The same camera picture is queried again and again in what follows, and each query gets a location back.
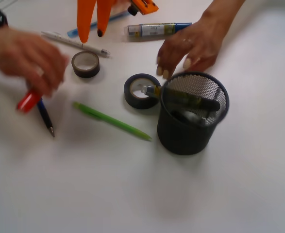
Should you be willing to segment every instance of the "pen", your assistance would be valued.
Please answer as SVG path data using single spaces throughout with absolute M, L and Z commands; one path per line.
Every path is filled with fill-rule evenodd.
M 103 55 L 103 56 L 108 56 L 110 55 L 110 52 L 104 49 L 97 49 L 94 47 L 89 46 L 88 44 L 82 43 L 81 41 L 76 41 L 76 40 L 72 40 L 70 38 L 67 38 L 63 35 L 60 35 L 59 33 L 55 33 L 55 32 L 42 32 L 42 34 L 48 38 L 57 40 L 57 41 L 61 41 L 64 42 L 66 44 L 81 48 L 83 50 L 86 51 L 90 51 L 90 52 L 94 52 L 97 53 L 99 55 Z
M 122 18 L 122 17 L 125 17 L 125 16 L 128 16 L 130 15 L 129 12 L 126 10 L 126 11 L 123 11 L 119 14 L 116 14 L 114 16 L 111 16 L 110 19 L 109 19 L 109 22 L 111 21 L 114 21 L 118 18 Z M 97 27 L 97 22 L 94 22 L 90 25 L 89 29 L 92 30 L 93 28 Z M 70 38 L 74 38 L 74 37 L 78 37 L 79 33 L 78 33 L 78 29 L 73 29 L 69 32 L 67 32 L 67 35 L 70 37 Z
M 55 137 L 55 133 L 54 133 L 54 129 L 53 129 L 53 124 L 51 123 L 51 120 L 50 120 L 50 116 L 43 104 L 43 101 L 40 100 L 39 103 L 37 103 L 37 108 L 39 109 L 39 112 L 40 112 L 40 115 L 47 127 L 47 129 L 49 130 L 49 132 L 51 133 L 51 135 L 53 137 Z
M 140 137 L 142 139 L 149 140 L 149 141 L 151 141 L 151 139 L 152 139 L 146 133 L 144 133 L 144 132 L 142 132 L 142 131 L 140 131 L 140 130 L 138 130 L 138 129 L 136 129 L 136 128 L 128 125 L 128 124 L 125 124 L 125 123 L 123 123 L 123 122 L 121 122 L 119 120 L 116 120 L 116 119 L 114 119 L 114 118 L 112 118 L 110 116 L 107 116 L 107 115 L 105 115 L 105 114 L 103 114 L 101 112 L 98 112 L 95 109 L 87 107 L 84 104 L 81 104 L 81 103 L 78 103 L 78 102 L 74 102 L 73 106 L 75 108 L 81 110 L 83 113 L 85 113 L 85 114 L 87 114 L 87 115 L 89 115 L 91 117 L 94 117 L 95 119 L 103 120 L 103 121 L 105 121 L 107 123 L 110 123 L 110 124 L 112 124 L 112 125 L 114 125 L 116 127 L 121 128 L 121 129 L 123 129 L 123 130 L 125 130 L 125 131 L 127 131 L 127 132 L 129 132 L 129 133 L 131 133 L 133 135 L 136 135 L 136 136 L 138 136 L 138 137 Z

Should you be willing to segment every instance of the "brown tape roll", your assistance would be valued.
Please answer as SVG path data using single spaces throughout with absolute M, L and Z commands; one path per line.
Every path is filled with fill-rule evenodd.
M 83 51 L 71 60 L 74 73 L 81 78 L 92 78 L 100 71 L 99 57 L 93 52 Z

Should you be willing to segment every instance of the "roll of tape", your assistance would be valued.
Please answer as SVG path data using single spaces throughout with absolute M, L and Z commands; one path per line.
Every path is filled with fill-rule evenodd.
M 75 54 L 71 63 L 74 73 L 80 78 L 92 78 L 100 70 L 99 57 L 88 51 Z
M 135 74 L 131 76 L 124 84 L 124 95 L 126 102 L 136 109 L 148 109 L 155 106 L 159 99 L 154 97 L 143 96 L 141 87 L 143 85 L 161 86 L 159 81 L 149 74 Z M 140 91 L 142 95 L 136 95 L 135 92 Z

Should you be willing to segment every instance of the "green mechanical pencil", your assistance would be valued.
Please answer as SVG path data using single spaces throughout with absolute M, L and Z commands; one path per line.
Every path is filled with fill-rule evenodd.
M 138 130 L 138 129 L 136 129 L 136 128 L 128 125 L 128 124 L 125 124 L 125 123 L 123 123 L 123 122 L 121 122 L 119 120 L 116 120 L 116 119 L 114 119 L 114 118 L 112 118 L 110 116 L 107 116 L 106 114 L 98 112 L 97 110 L 92 109 L 92 108 L 90 108 L 90 107 L 88 107 L 88 106 L 86 106 L 84 104 L 81 104 L 81 103 L 78 103 L 78 102 L 74 102 L 73 106 L 75 108 L 81 110 L 83 113 L 91 116 L 91 117 L 94 117 L 94 118 L 96 118 L 98 120 L 103 120 L 103 121 L 105 121 L 107 123 L 110 123 L 110 124 L 112 124 L 112 125 L 114 125 L 116 127 L 119 127 L 121 129 L 123 129 L 123 130 L 125 130 L 125 131 L 127 131 L 127 132 L 129 132 L 131 134 L 133 134 L 133 135 L 136 135 L 136 136 L 138 136 L 138 137 L 140 137 L 142 139 L 149 140 L 149 141 L 151 141 L 151 139 L 152 139 L 146 133 L 144 133 L 144 132 L 142 132 L 142 131 L 140 131 L 140 130 Z

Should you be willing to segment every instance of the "hand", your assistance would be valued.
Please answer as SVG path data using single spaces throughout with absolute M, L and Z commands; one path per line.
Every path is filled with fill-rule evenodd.
M 24 77 L 40 94 L 51 96 L 63 81 L 67 64 L 68 57 L 39 35 L 0 28 L 0 70 Z
M 164 79 L 171 78 L 186 54 L 185 70 L 205 71 L 216 62 L 224 37 L 216 20 L 201 18 L 165 40 L 158 52 L 156 74 Z

